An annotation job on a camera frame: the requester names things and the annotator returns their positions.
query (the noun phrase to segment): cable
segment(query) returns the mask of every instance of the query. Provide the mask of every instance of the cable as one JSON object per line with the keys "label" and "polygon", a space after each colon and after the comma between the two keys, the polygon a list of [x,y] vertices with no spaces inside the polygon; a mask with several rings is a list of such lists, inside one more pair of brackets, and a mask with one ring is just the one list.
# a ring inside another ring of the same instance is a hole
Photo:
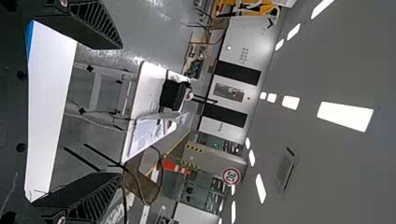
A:
{"label": "cable", "polygon": [[78,103],[76,103],[75,101],[72,101],[70,98],[67,97],[66,100],[68,100],[70,103],[72,103],[73,105],[75,105],[76,107],[78,107],[78,109],[81,108],[81,106],[80,106]]}
{"label": "cable", "polygon": [[113,128],[113,127],[109,127],[109,126],[106,126],[106,125],[103,125],[103,124],[96,123],[95,121],[92,121],[90,119],[84,118],[84,117],[82,117],[80,115],[69,114],[67,112],[64,112],[64,114],[67,115],[67,116],[70,116],[72,118],[84,119],[84,120],[88,121],[89,123],[91,123],[91,124],[93,124],[95,126],[98,126],[98,127],[104,128],[104,129],[108,129],[108,130],[111,130],[111,131],[115,131],[115,132],[119,132],[119,133],[128,133],[129,132],[129,130],[128,131],[122,131],[122,130],[119,130],[119,129],[116,129],[116,128]]}
{"label": "cable", "polygon": [[163,190],[163,177],[164,177],[164,168],[163,168],[163,156],[161,155],[161,151],[154,147],[154,146],[150,146],[152,149],[154,149],[155,151],[157,151],[157,154],[159,156],[158,159],[158,163],[161,165],[161,181],[160,181],[160,188],[157,191],[157,194],[154,197],[154,201],[157,200],[158,196],[160,195],[161,191]]}
{"label": "cable", "polygon": [[146,206],[151,206],[151,204],[157,200],[158,196],[160,195],[161,191],[163,190],[163,177],[164,177],[163,156],[161,155],[161,151],[158,148],[154,147],[154,146],[151,146],[150,148],[154,149],[157,152],[157,154],[159,156],[158,163],[161,165],[160,187],[159,187],[159,189],[158,189],[158,191],[157,191],[157,193],[156,193],[156,195],[155,195],[155,197],[154,197],[154,199],[153,199],[153,201],[151,203],[148,203],[146,201],[146,199],[144,197],[143,189],[142,189],[142,186],[140,184],[139,179],[133,173],[129,172],[127,169],[124,170],[128,175],[131,175],[132,178],[134,179],[134,181],[136,182],[137,190],[139,191],[140,199],[142,200],[143,205],[146,205]]}
{"label": "cable", "polygon": [[128,208],[127,208],[127,205],[126,205],[126,190],[125,190],[125,187],[122,184],[120,186],[121,186],[121,190],[122,190],[122,204],[123,204],[123,207],[124,207],[124,224],[127,224],[128,223],[128,214],[127,214]]}

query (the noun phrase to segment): gray floor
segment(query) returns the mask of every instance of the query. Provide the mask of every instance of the gray floor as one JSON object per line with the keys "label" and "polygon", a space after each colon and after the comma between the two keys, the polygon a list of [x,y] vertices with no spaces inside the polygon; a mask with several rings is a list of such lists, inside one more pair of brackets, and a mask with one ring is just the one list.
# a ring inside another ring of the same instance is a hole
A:
{"label": "gray floor", "polygon": [[[159,64],[164,68],[180,72],[191,37],[191,29],[185,24],[198,21],[199,15],[192,9],[193,0],[104,0],[111,16],[116,23],[123,40],[123,50],[96,51],[78,45],[77,62],[92,63],[118,69],[128,69],[137,72],[141,61]],[[194,91],[205,95],[211,75],[205,73],[202,79],[192,83]],[[68,97],[79,104],[87,106],[92,90],[93,78],[81,73],[74,73],[69,88]],[[104,108],[112,107],[117,95],[117,85],[109,81],[104,93],[101,93],[101,104]],[[168,151],[185,133],[193,121],[197,105],[186,103],[184,110],[191,112],[187,127],[178,128],[165,140],[156,144],[162,152]],[[54,165],[51,189],[68,184],[87,175],[93,170],[67,154],[63,147],[70,147],[79,155],[89,159],[100,168],[106,169],[108,162],[92,154],[84,148],[84,143],[98,148],[114,160],[120,156],[122,133],[104,130],[90,123],[64,116],[63,127]],[[141,171],[145,173],[157,160],[157,155],[148,150],[142,162]],[[152,223],[161,206],[168,207],[168,215],[173,212],[175,201],[163,195],[156,202],[148,216]],[[130,224],[139,223],[143,204],[136,198],[134,206],[129,211]]]}

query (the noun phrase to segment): air vent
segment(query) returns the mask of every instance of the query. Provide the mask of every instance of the air vent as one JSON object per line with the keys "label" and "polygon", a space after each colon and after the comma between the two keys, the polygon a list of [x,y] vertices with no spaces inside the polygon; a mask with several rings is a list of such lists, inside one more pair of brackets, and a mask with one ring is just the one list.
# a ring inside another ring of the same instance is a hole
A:
{"label": "air vent", "polygon": [[120,186],[120,174],[94,173],[58,189],[33,206],[48,222],[65,212],[67,223],[99,223]]}
{"label": "air vent", "polygon": [[92,49],[122,49],[117,27],[101,0],[48,1],[36,19]]}
{"label": "air vent", "polygon": [[279,162],[276,174],[276,184],[280,193],[286,194],[296,165],[297,156],[289,147],[287,147],[285,154]]}

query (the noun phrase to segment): white wall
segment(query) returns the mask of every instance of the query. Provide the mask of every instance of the white wall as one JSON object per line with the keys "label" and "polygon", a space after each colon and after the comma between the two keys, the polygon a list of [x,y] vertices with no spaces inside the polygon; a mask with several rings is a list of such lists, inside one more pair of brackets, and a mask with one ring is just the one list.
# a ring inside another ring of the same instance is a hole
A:
{"label": "white wall", "polygon": [[180,224],[218,224],[219,217],[194,207],[188,206],[184,203],[178,203],[175,212],[174,220],[179,221]]}
{"label": "white wall", "polygon": [[[297,36],[276,52],[265,89],[302,98],[297,111],[259,102],[249,131],[256,165],[225,204],[223,223],[394,223],[396,200],[396,2],[344,0],[313,21],[319,0],[299,0],[281,37],[297,23]],[[317,119],[321,101],[375,110],[366,133]],[[300,156],[289,194],[275,185],[286,147]],[[267,190],[260,204],[255,177]]]}
{"label": "white wall", "polygon": [[[218,100],[218,105],[220,106],[246,113],[247,122],[243,129],[233,126],[228,127],[228,129],[223,129],[221,132],[217,132],[221,122],[216,122],[214,124],[213,120],[205,118],[200,126],[201,132],[213,134],[236,143],[244,143],[254,117],[256,105],[262,92],[262,84],[266,79],[267,70],[285,15],[286,12],[280,16],[278,24],[273,26],[270,30],[266,30],[268,20],[265,17],[241,17],[231,19],[219,59],[227,63],[234,63],[262,71],[262,74],[257,86],[226,77],[214,76],[210,86],[209,98]],[[240,63],[239,59],[243,49],[248,49],[247,61],[245,63]],[[216,83],[246,91],[244,101],[242,103],[237,103],[214,95],[213,92]]]}

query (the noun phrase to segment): black panel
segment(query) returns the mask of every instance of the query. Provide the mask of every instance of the black panel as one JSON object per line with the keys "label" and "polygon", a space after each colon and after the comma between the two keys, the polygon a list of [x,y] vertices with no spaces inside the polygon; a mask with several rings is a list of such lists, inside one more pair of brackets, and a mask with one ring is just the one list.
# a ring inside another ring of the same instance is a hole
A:
{"label": "black panel", "polygon": [[210,119],[229,123],[240,128],[245,127],[245,123],[248,118],[247,114],[227,109],[218,105],[206,105],[204,108],[203,116]]}
{"label": "black panel", "polygon": [[216,65],[215,75],[255,85],[259,83],[261,71],[239,66],[233,63],[219,61]]}
{"label": "black panel", "polygon": [[102,0],[48,1],[35,19],[91,49],[122,49],[117,27]]}

